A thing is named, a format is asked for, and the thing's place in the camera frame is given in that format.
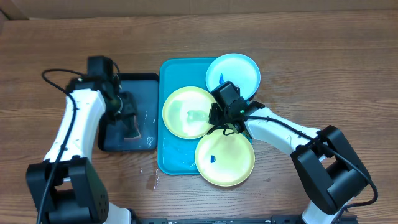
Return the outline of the green scrubbing sponge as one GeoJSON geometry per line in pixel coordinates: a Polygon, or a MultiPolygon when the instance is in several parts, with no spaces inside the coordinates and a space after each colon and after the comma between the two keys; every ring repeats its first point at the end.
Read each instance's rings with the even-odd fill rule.
{"type": "Polygon", "coordinates": [[[141,133],[139,131],[136,115],[130,116],[123,120],[125,125],[124,138],[126,139],[140,139],[141,133]]]}

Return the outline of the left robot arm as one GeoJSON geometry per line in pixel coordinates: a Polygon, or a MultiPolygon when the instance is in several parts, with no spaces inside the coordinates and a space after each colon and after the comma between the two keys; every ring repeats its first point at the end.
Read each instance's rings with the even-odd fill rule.
{"type": "Polygon", "coordinates": [[[105,56],[88,57],[66,88],[66,107],[57,136],[41,163],[27,168],[26,181],[37,223],[140,223],[136,213],[109,201],[92,163],[98,126],[121,121],[126,139],[138,138],[137,106],[121,91],[119,68],[105,56]]]}

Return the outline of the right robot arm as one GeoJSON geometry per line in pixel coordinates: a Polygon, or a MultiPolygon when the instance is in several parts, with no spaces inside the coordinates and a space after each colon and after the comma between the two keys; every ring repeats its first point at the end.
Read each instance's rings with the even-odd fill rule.
{"type": "Polygon", "coordinates": [[[310,199],[302,213],[304,223],[341,223],[342,215],[355,206],[352,199],[371,176],[345,135],[334,126],[307,128],[284,119],[258,101],[249,102],[231,81],[211,91],[213,130],[225,135],[245,134],[264,141],[290,156],[310,199]]]}

